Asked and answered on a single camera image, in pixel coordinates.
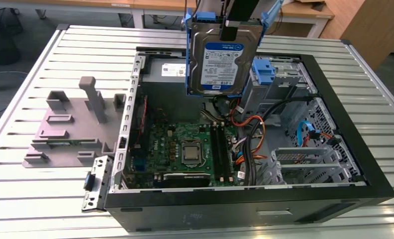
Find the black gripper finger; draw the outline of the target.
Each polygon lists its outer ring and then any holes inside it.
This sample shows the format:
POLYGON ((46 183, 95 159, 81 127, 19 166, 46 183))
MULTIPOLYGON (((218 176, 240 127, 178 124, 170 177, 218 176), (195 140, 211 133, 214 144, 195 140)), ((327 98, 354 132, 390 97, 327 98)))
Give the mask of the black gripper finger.
POLYGON ((228 12, 222 17, 220 41, 235 41, 239 24, 247 21, 248 16, 248 2, 246 0, 234 0, 228 12))

